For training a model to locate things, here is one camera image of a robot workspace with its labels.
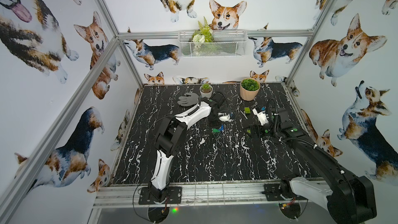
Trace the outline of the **lime lego brick 2x3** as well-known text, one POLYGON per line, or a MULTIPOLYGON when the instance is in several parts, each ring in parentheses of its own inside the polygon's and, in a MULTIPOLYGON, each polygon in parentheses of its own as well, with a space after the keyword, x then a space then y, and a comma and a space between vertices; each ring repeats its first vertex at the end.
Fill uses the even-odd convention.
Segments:
POLYGON ((244 111, 245 111, 245 114, 250 114, 250 108, 248 108, 248 107, 246 107, 246 108, 244 108, 244 111))

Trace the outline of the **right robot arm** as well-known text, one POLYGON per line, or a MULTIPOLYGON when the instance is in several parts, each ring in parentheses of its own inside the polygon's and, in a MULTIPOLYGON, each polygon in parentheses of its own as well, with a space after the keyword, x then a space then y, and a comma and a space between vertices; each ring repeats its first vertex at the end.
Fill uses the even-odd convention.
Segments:
POLYGON ((259 124, 245 131, 250 138, 273 138, 303 157, 324 179, 321 185, 294 174, 281 176, 279 186, 266 186, 263 194, 290 201, 298 197, 328 211, 337 224, 362 224, 377 216, 374 186, 341 166, 318 146, 305 129, 295 125, 283 108, 252 109, 259 124))

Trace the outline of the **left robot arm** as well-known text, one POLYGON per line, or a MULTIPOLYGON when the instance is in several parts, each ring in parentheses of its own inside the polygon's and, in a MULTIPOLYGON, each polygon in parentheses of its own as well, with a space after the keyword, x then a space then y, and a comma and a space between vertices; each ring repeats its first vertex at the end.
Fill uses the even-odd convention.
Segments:
POLYGON ((233 119, 230 113, 220 112, 223 105, 228 106, 227 97, 220 91, 215 92, 211 97, 199 97, 196 93, 186 93, 178 98, 177 104, 189 109, 162 119, 155 135, 157 161, 149 189, 158 198, 167 191, 172 161, 184 145, 187 131, 202 119, 207 119, 208 126, 212 129, 219 129, 224 123, 233 119))

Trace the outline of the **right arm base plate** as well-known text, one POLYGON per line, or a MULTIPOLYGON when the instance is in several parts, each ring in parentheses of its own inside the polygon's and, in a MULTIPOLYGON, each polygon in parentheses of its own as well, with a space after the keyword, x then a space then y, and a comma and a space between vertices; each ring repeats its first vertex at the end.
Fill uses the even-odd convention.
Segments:
POLYGON ((265 195, 269 202, 291 200, 291 198, 286 198, 282 195, 280 184, 264 184, 262 194, 265 195))

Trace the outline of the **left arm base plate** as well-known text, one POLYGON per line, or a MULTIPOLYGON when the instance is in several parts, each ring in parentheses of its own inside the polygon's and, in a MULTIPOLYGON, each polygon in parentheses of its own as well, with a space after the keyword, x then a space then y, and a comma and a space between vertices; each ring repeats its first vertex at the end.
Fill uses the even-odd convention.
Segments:
POLYGON ((182 187, 166 187, 159 191, 154 187, 144 187, 140 191, 139 205, 180 204, 182 187))

